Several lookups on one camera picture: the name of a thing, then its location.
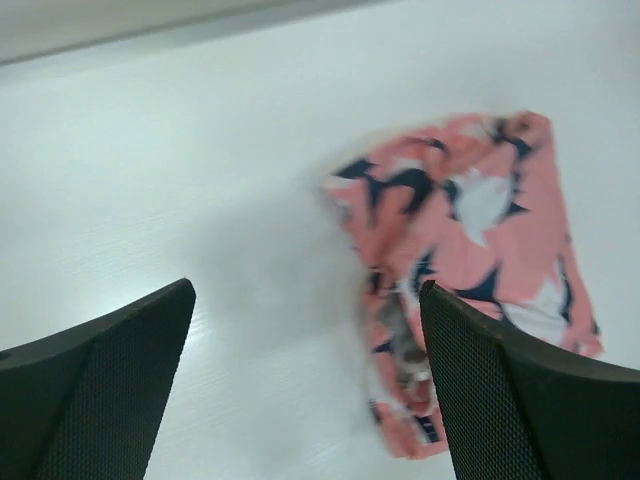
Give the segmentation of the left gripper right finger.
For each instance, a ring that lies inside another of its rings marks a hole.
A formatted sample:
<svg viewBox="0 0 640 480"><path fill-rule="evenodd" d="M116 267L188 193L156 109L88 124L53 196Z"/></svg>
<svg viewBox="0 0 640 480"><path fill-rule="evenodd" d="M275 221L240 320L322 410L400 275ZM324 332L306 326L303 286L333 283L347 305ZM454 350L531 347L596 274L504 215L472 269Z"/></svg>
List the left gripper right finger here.
<svg viewBox="0 0 640 480"><path fill-rule="evenodd" d="M433 281L420 312L457 478L638 478L638 371L545 343Z"/></svg>

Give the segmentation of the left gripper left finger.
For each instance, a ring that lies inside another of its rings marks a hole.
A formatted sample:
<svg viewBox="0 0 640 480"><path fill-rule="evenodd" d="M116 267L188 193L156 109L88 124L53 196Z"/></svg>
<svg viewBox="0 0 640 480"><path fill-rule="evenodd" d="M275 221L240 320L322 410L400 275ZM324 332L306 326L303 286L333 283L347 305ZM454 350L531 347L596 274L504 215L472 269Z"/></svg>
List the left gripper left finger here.
<svg viewBox="0 0 640 480"><path fill-rule="evenodd" d="M195 301L180 279L2 351L2 478L143 478Z"/></svg>

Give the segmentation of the pink shark print shorts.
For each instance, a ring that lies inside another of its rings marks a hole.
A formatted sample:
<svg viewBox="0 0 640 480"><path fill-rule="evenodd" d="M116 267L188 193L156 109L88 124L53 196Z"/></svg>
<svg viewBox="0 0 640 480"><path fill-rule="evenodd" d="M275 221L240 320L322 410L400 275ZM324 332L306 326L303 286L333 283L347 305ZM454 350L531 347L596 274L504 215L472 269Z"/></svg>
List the pink shark print shorts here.
<svg viewBox="0 0 640 480"><path fill-rule="evenodd" d="M448 447L421 326L424 283L560 348L602 352L547 117L452 116L351 160L324 189L367 272L368 406L394 456Z"/></svg>

